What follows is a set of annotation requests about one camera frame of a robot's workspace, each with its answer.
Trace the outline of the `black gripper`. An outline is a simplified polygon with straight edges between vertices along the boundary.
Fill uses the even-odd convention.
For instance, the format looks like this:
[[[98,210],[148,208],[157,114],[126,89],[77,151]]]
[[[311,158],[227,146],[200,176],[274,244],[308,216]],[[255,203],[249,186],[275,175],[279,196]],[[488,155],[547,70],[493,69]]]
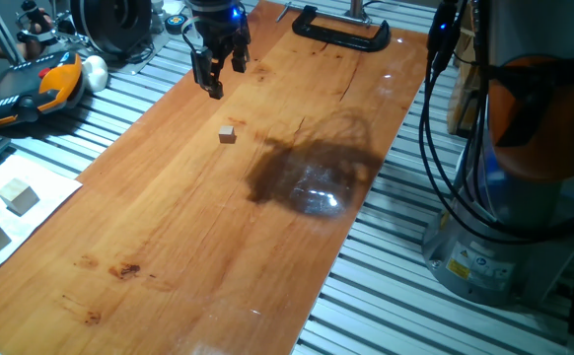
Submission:
[[[187,0],[187,7],[197,18],[195,27],[206,46],[191,52],[194,81],[210,98],[220,100],[224,95],[219,80],[223,61],[214,59],[211,50],[232,46],[233,70],[246,72],[251,43],[246,8],[240,0]]]

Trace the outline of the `person hand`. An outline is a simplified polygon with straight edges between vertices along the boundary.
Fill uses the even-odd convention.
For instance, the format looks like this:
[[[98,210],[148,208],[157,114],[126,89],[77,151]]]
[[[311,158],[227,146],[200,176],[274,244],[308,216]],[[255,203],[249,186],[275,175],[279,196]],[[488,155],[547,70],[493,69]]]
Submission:
[[[37,59],[45,50],[45,45],[36,39],[27,39],[21,44],[21,51],[27,60]]]

